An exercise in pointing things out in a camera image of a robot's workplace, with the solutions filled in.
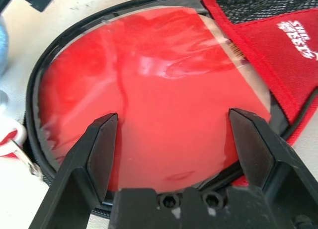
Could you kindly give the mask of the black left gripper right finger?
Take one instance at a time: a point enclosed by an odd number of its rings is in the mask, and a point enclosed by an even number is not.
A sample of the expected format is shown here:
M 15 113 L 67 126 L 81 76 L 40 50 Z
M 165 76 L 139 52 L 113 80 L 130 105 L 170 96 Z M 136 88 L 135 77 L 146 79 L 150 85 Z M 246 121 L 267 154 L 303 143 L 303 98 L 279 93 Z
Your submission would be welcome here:
M 241 168 L 261 190 L 280 229 L 318 227 L 318 182 L 294 149 L 258 115 L 238 108 L 229 120 Z

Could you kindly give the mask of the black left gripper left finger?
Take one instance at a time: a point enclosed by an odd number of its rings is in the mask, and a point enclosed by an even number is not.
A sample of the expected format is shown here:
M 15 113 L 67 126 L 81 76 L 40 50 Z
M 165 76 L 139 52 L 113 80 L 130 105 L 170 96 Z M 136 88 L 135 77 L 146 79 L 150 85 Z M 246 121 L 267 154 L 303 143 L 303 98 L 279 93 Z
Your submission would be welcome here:
M 111 176 L 118 115 L 94 120 L 67 153 L 31 229 L 84 229 L 105 199 Z

